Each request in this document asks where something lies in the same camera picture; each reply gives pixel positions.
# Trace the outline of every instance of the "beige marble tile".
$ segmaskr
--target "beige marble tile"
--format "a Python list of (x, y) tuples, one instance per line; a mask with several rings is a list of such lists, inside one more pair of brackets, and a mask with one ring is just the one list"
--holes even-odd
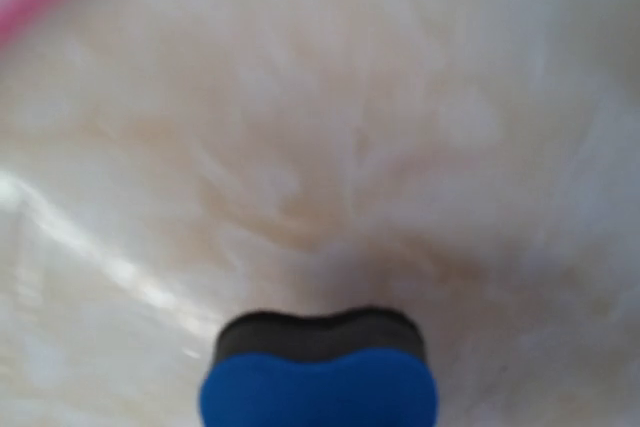
[(0, 416), (198, 425), (217, 329), (378, 302), (442, 426), (640, 422), (640, 0), (69, 0), (0, 64)]

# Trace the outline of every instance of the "marble surface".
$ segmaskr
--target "marble surface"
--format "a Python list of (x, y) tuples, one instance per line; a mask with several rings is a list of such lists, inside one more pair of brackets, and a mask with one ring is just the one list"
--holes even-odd
[(0, 55), (0, 423), (199, 425), (250, 308), (423, 327), (442, 427), (640, 423), (640, 0), (67, 0)]

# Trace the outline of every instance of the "marble floor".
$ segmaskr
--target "marble floor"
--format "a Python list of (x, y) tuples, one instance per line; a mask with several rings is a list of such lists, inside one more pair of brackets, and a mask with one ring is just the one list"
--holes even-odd
[(640, 424), (640, 0), (66, 0), (0, 53), (0, 424), (195, 427), (376, 302), (440, 426)]

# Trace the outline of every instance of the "blue object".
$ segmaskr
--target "blue object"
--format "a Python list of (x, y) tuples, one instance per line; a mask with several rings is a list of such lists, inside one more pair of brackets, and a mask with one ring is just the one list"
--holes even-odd
[(200, 395), (206, 427), (432, 427), (437, 404), (427, 366), (388, 348), (323, 362), (238, 354)]

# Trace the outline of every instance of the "glossy surface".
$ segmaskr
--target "glossy surface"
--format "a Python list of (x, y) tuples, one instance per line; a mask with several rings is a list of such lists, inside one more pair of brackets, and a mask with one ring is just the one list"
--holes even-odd
[(231, 316), (374, 301), (443, 427), (637, 425), (639, 13), (69, 0), (0, 64), (2, 425), (196, 426)]

